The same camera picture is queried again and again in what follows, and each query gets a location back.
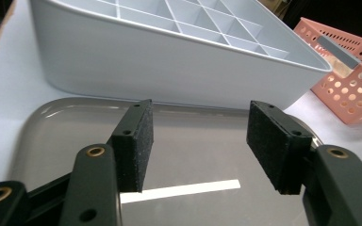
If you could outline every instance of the ice cube tray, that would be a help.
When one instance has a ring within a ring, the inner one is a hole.
[[[47,80],[122,99],[286,108],[330,65],[256,0],[31,1]]]

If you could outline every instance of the clear plastic tray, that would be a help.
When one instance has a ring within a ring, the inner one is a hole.
[[[106,142],[130,105],[87,98],[43,105],[19,136],[9,179],[30,190],[68,173],[76,153]],[[307,225],[302,197],[279,195],[246,144],[247,111],[153,110],[155,143],[142,195],[159,188],[158,194],[176,192],[142,202],[122,194],[123,225]],[[230,181],[239,186],[227,188]]]

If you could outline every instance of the tray compartment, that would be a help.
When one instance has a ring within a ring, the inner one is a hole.
[[[173,18],[165,0],[120,0],[119,5],[168,19]]]
[[[174,18],[178,22],[200,26],[212,31],[219,31],[201,6],[182,0],[167,0]]]
[[[248,22],[242,19],[239,19],[239,21],[242,23],[242,25],[249,31],[249,33],[255,38],[260,34],[261,29],[263,29],[263,26],[260,24],[255,24],[252,22]]]
[[[263,11],[257,8],[254,1],[222,0],[222,2],[235,17],[245,21],[263,24],[270,19],[263,16]]]
[[[178,25],[183,34],[191,35],[193,37],[204,40],[215,41],[221,44],[228,44],[227,40],[220,33],[207,29],[202,29],[198,26],[189,25],[189,24],[179,23]]]
[[[266,45],[262,45],[261,47],[271,57],[284,59],[284,58],[287,58],[288,55],[289,55],[289,52],[284,51],[284,50],[275,49],[275,48],[272,48],[272,47],[269,47],[269,46],[266,46]]]
[[[210,18],[216,23],[223,34],[244,40],[255,41],[243,25],[235,18],[224,13],[207,8]]]
[[[225,36],[225,37],[228,40],[228,42],[234,47],[252,51],[261,55],[266,55],[266,52],[263,50],[263,48],[255,42],[238,39],[232,36]]]
[[[158,17],[141,11],[136,11],[130,8],[120,7],[120,18],[139,24],[146,24],[173,32],[179,32],[178,27],[173,20]]]
[[[204,7],[212,8],[222,13],[232,15],[232,12],[225,6],[225,4],[221,0],[199,0],[199,1]]]
[[[117,9],[116,5],[100,2],[100,1],[91,1],[91,0],[62,0],[62,3],[68,4],[69,6],[81,8],[84,10],[88,10],[93,13],[109,16],[109,17],[117,17]]]

